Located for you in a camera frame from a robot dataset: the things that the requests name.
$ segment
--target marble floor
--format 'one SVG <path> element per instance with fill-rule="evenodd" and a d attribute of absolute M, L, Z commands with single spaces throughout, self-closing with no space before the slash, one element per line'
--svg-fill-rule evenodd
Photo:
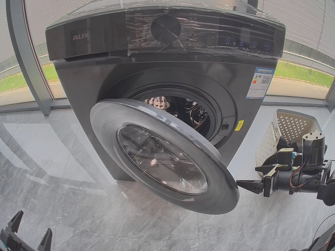
<path fill-rule="evenodd" d="M 235 179 L 259 178 L 255 149 L 276 108 L 261 107 L 228 167 Z M 327 136 L 326 157 L 335 158 L 333 115 L 323 108 L 290 109 L 316 117 Z M 35 249 L 51 228 L 56 251 L 301 250 L 335 213 L 316 194 L 264 198 L 242 189 L 237 207 L 225 215 L 177 207 L 136 182 L 115 181 L 72 110 L 0 115 L 0 168 L 0 228 L 23 210 L 18 235 Z"/>

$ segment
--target plastic wrap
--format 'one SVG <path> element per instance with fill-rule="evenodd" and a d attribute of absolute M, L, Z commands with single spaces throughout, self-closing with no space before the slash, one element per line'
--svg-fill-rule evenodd
<path fill-rule="evenodd" d="M 141 52 L 248 53 L 278 59 L 285 26 L 239 0 L 94 0 L 57 23 L 124 11 L 128 55 Z M 180 24 L 175 40 L 160 40 L 151 26 L 162 15 Z"/>
<path fill-rule="evenodd" d="M 236 11 L 234 6 L 195 1 L 152 2 L 148 9 L 127 10 L 128 55 L 141 52 L 206 52 L 248 53 L 249 55 L 280 58 L 285 32 L 278 36 L 278 24 L 263 19 L 260 13 Z M 172 42 L 153 35 L 153 22 L 168 14 L 178 20 L 180 34 Z"/>

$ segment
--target laundry basket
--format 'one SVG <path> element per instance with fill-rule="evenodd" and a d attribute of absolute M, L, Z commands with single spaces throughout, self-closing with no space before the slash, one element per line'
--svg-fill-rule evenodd
<path fill-rule="evenodd" d="M 303 144 L 303 135 L 309 132 L 322 132 L 315 117 L 297 111 L 277 109 L 257 147 L 257 166 L 261 166 L 267 158 L 276 153 L 280 136 L 284 136 L 287 142 L 295 139 Z"/>

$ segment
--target front-loading washing machine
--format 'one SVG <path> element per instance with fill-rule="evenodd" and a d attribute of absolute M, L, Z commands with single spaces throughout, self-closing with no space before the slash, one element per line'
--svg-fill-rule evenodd
<path fill-rule="evenodd" d="M 226 167 L 282 56 L 283 24 L 239 0 L 95 0 L 46 38 L 114 179 L 192 211 L 234 209 L 239 192 Z"/>

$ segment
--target grass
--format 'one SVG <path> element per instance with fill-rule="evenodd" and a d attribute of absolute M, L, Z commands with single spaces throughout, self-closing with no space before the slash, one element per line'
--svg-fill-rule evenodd
<path fill-rule="evenodd" d="M 314 84 L 330 87 L 334 76 L 316 71 L 311 68 L 295 65 L 287 61 L 279 61 L 275 76 L 287 77 L 291 79 L 308 81 Z"/>
<path fill-rule="evenodd" d="M 58 79 L 58 75 L 52 63 L 46 64 L 42 68 L 44 71 L 44 75 L 48 81 Z M 308 81 L 314 84 L 328 87 L 331 86 L 334 79 L 334 76 L 327 73 L 295 65 L 288 61 L 279 61 L 274 75 Z M 23 87 L 26 85 L 27 83 L 23 77 L 23 74 L 17 73 L 0 79 L 0 92 L 13 88 Z"/>
<path fill-rule="evenodd" d="M 48 81 L 58 79 L 55 67 L 52 63 L 46 64 L 43 67 L 44 75 Z M 16 73 L 14 75 L 6 76 L 0 79 L 0 92 L 10 90 L 13 88 L 26 86 L 22 73 Z"/>

